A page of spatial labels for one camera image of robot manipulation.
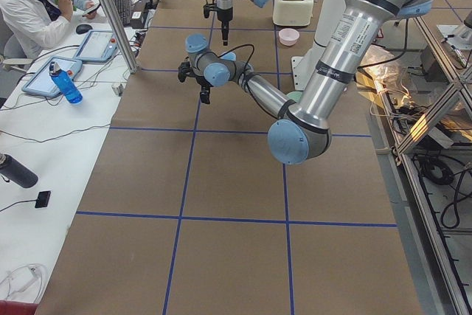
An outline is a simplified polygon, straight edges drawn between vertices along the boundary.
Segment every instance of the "white table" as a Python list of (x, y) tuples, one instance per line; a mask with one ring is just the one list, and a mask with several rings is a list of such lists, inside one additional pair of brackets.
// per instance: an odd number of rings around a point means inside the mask
[[(103, 14), (98, 14), (93, 21), (80, 15), (81, 12), (74, 14), (70, 33), (60, 46), (79, 44), (82, 41), (84, 35), (77, 35), (74, 31), (80, 22), (90, 22), (97, 30), (110, 29)], [(129, 38), (135, 32), (131, 28), (125, 30)], [(67, 49), (55, 52), (54, 55), (72, 58), (75, 50)], [(30, 71), (39, 69), (48, 57), (34, 63)], [(77, 86), (88, 86), (90, 81), (87, 79), (101, 68), (102, 65), (84, 64), (76, 77)], [(110, 68), (95, 80), (94, 86), (82, 90), (83, 101), (79, 105), (71, 105), (65, 98), (60, 102), (58, 99), (50, 100), (52, 104), (58, 103), (50, 105), (41, 98), (23, 94), (21, 87), (26, 83), (26, 77), (17, 85), (4, 106), (35, 104), (0, 111), (0, 130), (45, 140), (74, 130), (107, 125), (119, 103), (119, 97), (111, 89), (111, 83), (123, 82), (125, 85), (128, 74), (122, 56), (116, 56)], [(28, 142), (0, 134), (0, 152), (11, 155), (39, 177), (38, 183), (29, 189), (0, 180), (0, 209), (17, 201), (36, 199), (40, 191), (51, 191), (47, 208), (35, 209), (33, 202), (18, 204), (0, 212), (0, 281), (9, 271), (39, 263), (47, 269), (42, 287), (45, 288), (107, 132), (107, 127), (91, 129), (44, 143)], [(15, 285), (26, 279), (25, 272), (20, 273)], [(35, 283), (11, 300), (33, 302), (39, 288), (40, 284)], [(5, 292), (0, 287), (0, 299), (4, 299)]]

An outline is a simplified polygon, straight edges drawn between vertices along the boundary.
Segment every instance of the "brown tiled surface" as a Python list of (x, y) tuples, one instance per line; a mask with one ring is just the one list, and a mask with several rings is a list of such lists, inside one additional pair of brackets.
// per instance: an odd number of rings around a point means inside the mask
[(293, 90), (289, 60), (314, 27), (283, 48), (268, 10), (235, 4), (254, 15), (235, 18), (226, 48), (201, 0), (162, 0), (37, 315), (421, 313), (355, 85), (327, 153), (284, 166), (273, 120), (235, 84), (207, 106), (177, 80), (201, 32), (216, 53), (255, 44), (255, 70)]

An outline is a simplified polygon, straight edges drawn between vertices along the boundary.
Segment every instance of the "person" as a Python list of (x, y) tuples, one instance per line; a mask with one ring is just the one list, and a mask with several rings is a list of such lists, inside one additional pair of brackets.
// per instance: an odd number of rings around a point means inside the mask
[(93, 6), (92, 0), (0, 0), (5, 24), (28, 58), (36, 58), (43, 49), (60, 43), (68, 32), (74, 7), (85, 10)]

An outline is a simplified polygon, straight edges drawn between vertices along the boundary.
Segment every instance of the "pink bowl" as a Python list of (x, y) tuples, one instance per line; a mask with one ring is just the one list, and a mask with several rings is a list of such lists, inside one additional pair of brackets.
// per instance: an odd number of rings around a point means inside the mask
[(286, 46), (293, 46), (299, 37), (300, 34), (295, 29), (286, 28), (279, 31), (279, 41)]

